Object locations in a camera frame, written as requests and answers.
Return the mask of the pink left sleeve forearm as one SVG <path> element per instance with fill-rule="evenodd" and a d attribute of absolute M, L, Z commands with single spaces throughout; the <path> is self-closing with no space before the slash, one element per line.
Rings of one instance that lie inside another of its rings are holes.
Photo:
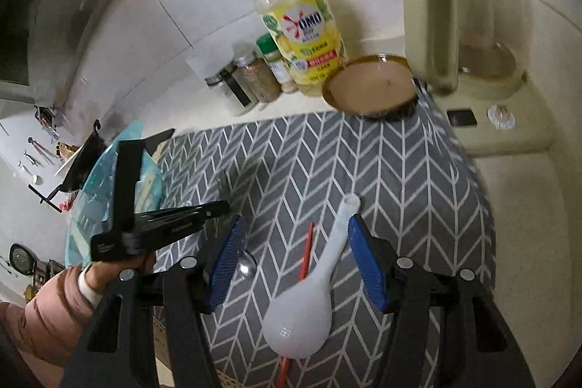
<path fill-rule="evenodd" d="M 3 302 L 1 384 L 58 387 L 100 299 L 76 265 L 50 279 L 26 305 Z"/>

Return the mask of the person's left hand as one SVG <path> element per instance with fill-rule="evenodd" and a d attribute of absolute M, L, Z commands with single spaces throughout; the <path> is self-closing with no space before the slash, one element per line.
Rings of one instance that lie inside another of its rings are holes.
<path fill-rule="evenodd" d="M 117 262 L 97 261 L 90 264 L 79 276 L 79 288 L 88 297 L 93 293 L 102 295 L 107 286 L 124 270 L 133 270 L 145 274 L 153 271 L 156 263 L 154 253 L 146 253 L 128 260 Z"/>

